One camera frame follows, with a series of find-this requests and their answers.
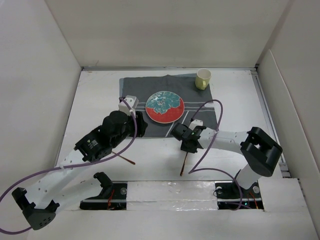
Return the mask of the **copper spoon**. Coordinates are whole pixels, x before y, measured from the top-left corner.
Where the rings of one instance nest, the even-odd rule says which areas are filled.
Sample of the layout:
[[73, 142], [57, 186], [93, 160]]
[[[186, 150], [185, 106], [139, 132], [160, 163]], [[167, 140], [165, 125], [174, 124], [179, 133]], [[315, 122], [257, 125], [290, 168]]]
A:
[[184, 160], [183, 160], [183, 164], [182, 164], [182, 167], [181, 167], [181, 170], [180, 170], [180, 174], [179, 174], [179, 175], [180, 175], [181, 177], [182, 177], [183, 174], [184, 174], [187, 157], [188, 157], [188, 152], [186, 152], [186, 154], [185, 154], [185, 157], [184, 157]]

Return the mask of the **pale yellow mug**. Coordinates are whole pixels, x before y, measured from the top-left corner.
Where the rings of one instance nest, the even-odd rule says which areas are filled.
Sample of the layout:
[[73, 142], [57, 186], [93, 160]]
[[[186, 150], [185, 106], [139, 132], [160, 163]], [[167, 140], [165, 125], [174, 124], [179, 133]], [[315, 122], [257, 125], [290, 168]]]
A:
[[195, 86], [200, 90], [205, 90], [211, 80], [212, 74], [207, 68], [200, 68], [196, 72]]

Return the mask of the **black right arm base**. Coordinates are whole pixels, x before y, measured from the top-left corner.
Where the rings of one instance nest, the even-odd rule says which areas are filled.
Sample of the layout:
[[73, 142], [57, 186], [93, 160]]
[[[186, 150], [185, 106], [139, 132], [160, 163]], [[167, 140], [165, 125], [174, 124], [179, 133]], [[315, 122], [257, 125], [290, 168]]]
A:
[[232, 181], [215, 182], [213, 195], [217, 197], [217, 206], [219, 210], [263, 210], [261, 191], [258, 182], [254, 182], [249, 189], [240, 187], [240, 191]]

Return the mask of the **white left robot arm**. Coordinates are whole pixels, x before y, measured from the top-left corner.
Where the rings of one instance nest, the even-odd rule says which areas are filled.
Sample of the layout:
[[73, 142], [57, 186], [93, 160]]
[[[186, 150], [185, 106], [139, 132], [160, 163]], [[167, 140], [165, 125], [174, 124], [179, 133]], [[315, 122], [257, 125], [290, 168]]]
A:
[[67, 185], [86, 167], [111, 157], [112, 150], [123, 140], [144, 136], [148, 124], [140, 111], [112, 111], [102, 125], [82, 137], [56, 170], [33, 185], [17, 187], [11, 195], [33, 230], [46, 227], [63, 209], [82, 200], [99, 197], [108, 199], [114, 184], [104, 172], [75, 186]]

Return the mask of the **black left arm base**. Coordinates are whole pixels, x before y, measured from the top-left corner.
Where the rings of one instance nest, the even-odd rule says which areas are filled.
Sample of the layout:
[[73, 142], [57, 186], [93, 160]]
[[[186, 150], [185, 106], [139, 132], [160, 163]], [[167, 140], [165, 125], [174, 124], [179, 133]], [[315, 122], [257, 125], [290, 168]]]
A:
[[95, 196], [80, 202], [79, 208], [87, 211], [122, 211], [127, 209], [127, 182], [115, 182], [112, 192], [105, 197]]

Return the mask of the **red and teal plate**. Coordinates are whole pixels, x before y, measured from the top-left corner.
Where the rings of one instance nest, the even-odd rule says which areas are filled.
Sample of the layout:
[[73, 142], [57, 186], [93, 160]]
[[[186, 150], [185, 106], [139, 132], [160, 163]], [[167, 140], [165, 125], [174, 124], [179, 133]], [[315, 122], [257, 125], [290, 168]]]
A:
[[185, 111], [183, 99], [171, 91], [158, 91], [145, 104], [149, 118], [159, 124], [170, 124], [179, 120]]

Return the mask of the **copper fork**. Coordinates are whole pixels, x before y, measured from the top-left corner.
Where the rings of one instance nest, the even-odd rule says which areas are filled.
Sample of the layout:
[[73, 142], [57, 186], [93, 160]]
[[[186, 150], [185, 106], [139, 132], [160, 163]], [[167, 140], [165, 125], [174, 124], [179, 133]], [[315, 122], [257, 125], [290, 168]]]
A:
[[123, 156], [121, 156], [120, 154], [118, 154], [118, 153], [116, 153], [116, 152], [114, 152], [114, 151], [112, 151], [112, 154], [114, 154], [116, 157], [119, 157], [119, 158], [127, 161], [128, 163], [130, 163], [130, 164], [132, 164], [132, 165], [136, 165], [136, 163], [135, 163], [134, 161], [132, 161], [132, 160], [126, 158], [126, 157], [123, 157]]

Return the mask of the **grey striped cloth placemat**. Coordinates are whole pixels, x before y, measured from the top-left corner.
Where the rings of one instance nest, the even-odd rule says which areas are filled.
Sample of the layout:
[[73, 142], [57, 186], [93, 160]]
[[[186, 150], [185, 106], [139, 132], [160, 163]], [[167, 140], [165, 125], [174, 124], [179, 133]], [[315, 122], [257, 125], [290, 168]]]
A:
[[[200, 90], [195, 84], [196, 74], [126, 77], [119, 81], [120, 96], [135, 96], [139, 102], [136, 111], [143, 113], [143, 119], [148, 123], [144, 137], [170, 138], [176, 123], [188, 126], [191, 119], [203, 121], [203, 125], [216, 129], [217, 117], [212, 103], [210, 87]], [[154, 93], [169, 91], [179, 95], [184, 101], [182, 117], [172, 123], [161, 124], [150, 119], [146, 113], [146, 102]]]

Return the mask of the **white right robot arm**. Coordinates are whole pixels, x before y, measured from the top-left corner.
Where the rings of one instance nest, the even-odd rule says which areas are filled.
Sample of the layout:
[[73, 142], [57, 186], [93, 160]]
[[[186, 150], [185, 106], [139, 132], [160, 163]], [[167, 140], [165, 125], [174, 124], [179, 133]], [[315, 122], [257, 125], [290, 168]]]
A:
[[170, 134], [181, 141], [180, 149], [187, 153], [213, 148], [242, 155], [247, 165], [231, 184], [231, 191], [237, 197], [247, 194], [261, 177], [271, 177], [283, 153], [282, 147], [259, 127], [241, 132], [222, 131], [194, 120], [189, 126], [175, 124]]

